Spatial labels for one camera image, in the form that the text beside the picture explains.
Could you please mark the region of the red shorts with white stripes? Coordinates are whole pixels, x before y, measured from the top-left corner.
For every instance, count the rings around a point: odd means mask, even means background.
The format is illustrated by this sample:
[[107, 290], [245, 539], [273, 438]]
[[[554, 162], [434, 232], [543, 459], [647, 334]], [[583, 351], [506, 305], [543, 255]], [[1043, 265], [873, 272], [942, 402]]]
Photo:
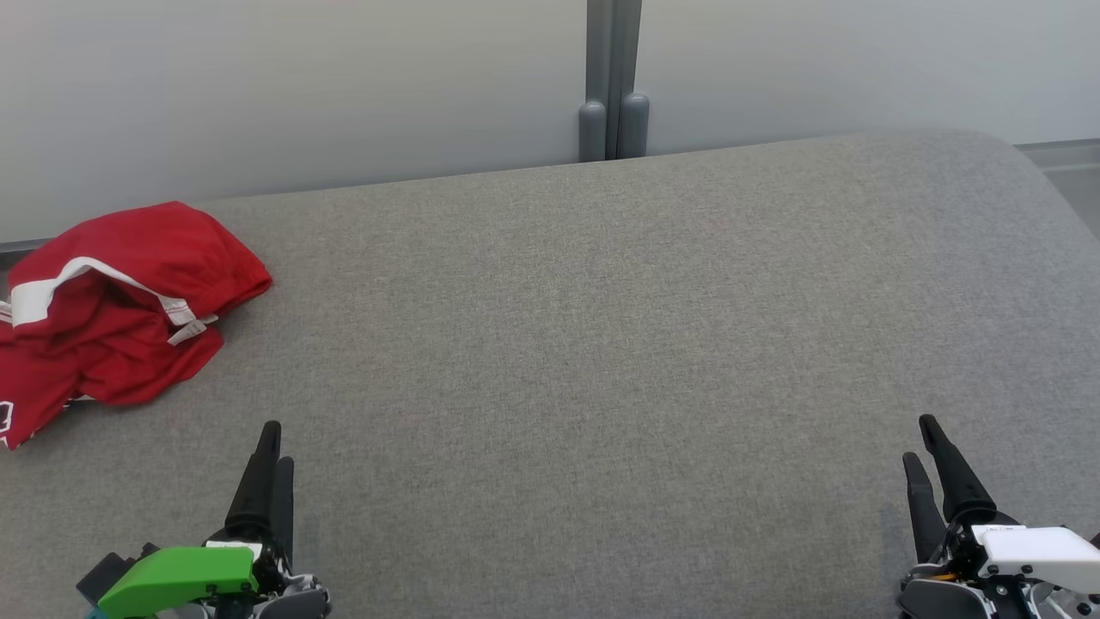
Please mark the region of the red shorts with white stripes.
[[21, 334], [74, 324], [90, 295], [81, 277], [118, 287], [168, 322], [172, 346], [193, 340], [272, 277], [263, 262], [212, 215], [180, 201], [125, 209], [82, 222], [16, 264], [10, 320]]

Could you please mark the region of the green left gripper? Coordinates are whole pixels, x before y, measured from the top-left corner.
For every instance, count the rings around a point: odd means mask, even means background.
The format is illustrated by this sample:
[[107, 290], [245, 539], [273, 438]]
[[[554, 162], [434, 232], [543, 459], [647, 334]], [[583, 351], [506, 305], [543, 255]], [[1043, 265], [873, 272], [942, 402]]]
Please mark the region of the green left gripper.
[[138, 564], [103, 596], [95, 619], [329, 619], [333, 605], [312, 573], [292, 573], [294, 474], [280, 457], [282, 425], [260, 431], [226, 516], [228, 537], [265, 540], [168, 546]]

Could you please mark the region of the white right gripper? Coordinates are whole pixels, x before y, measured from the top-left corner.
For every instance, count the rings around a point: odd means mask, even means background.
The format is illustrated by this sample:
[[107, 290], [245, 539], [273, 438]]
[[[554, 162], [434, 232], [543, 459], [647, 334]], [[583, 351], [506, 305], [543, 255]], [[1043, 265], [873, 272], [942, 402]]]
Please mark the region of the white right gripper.
[[953, 526], [919, 455], [904, 453], [919, 564], [897, 586], [897, 619], [1100, 619], [1100, 548], [1065, 526], [990, 524], [993, 498], [934, 414], [920, 416], [920, 434]]

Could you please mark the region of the grey metal partition post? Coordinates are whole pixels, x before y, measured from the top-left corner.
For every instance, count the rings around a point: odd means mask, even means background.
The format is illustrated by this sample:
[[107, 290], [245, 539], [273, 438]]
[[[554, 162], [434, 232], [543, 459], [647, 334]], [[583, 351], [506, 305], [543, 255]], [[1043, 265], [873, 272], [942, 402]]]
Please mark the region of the grey metal partition post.
[[636, 88], [644, 0], [586, 0], [585, 99], [578, 110], [578, 161], [647, 154], [650, 99]]

